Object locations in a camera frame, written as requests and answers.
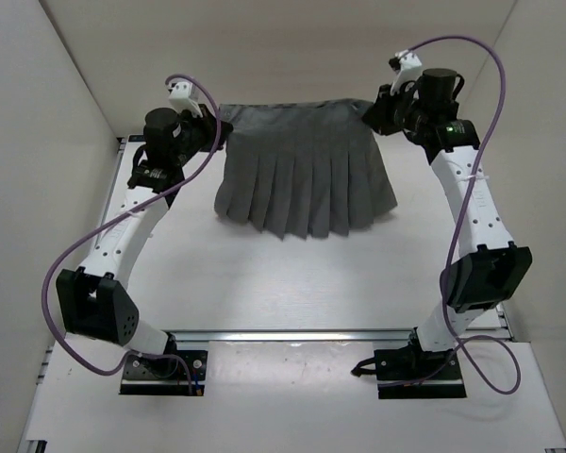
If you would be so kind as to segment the grey pleated skirt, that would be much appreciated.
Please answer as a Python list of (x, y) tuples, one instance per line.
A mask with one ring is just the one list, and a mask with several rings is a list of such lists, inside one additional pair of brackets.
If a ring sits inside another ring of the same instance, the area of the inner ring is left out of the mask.
[(278, 238), (364, 230), (397, 206), (373, 131), (371, 102), (223, 104), (225, 143), (216, 214)]

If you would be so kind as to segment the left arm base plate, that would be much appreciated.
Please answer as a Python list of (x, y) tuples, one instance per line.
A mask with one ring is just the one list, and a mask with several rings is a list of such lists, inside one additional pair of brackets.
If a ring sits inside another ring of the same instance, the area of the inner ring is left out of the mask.
[(177, 350), (176, 355), (189, 367), (187, 376), (180, 361), (126, 360), (120, 383), (122, 395), (203, 396), (208, 368), (207, 350)]

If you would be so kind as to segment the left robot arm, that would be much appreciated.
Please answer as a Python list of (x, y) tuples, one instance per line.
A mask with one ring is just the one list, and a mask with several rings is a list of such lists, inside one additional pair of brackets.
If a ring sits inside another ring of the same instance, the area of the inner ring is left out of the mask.
[(145, 354), (159, 376), (171, 374), (178, 352), (169, 335), (141, 319), (127, 292), (133, 267), (153, 229), (173, 205), (183, 167), (198, 152), (221, 147), (232, 127), (218, 122), (204, 104), (158, 108), (145, 116), (144, 142), (112, 226), (99, 235), (75, 270), (60, 271), (56, 287), (67, 332), (117, 344)]

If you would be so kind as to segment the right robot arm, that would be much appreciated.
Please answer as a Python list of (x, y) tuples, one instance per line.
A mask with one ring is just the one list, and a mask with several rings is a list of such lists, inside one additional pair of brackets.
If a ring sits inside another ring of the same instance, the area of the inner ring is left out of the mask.
[(403, 133), (423, 148), (455, 222), (440, 277), (441, 307), (414, 329), (404, 355), (408, 373), (425, 378), (475, 318), (513, 296), (532, 254), (503, 224), (480, 163), (474, 124), (458, 117), (463, 76), (442, 68), (395, 72), (363, 121), (379, 135)]

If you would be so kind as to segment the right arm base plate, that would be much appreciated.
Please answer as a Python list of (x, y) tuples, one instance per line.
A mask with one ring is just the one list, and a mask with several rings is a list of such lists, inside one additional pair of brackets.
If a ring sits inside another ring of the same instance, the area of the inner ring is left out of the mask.
[(378, 398), (462, 399), (467, 397), (456, 354), (416, 353), (410, 346), (376, 349), (360, 361), (351, 374), (357, 378), (375, 376)]

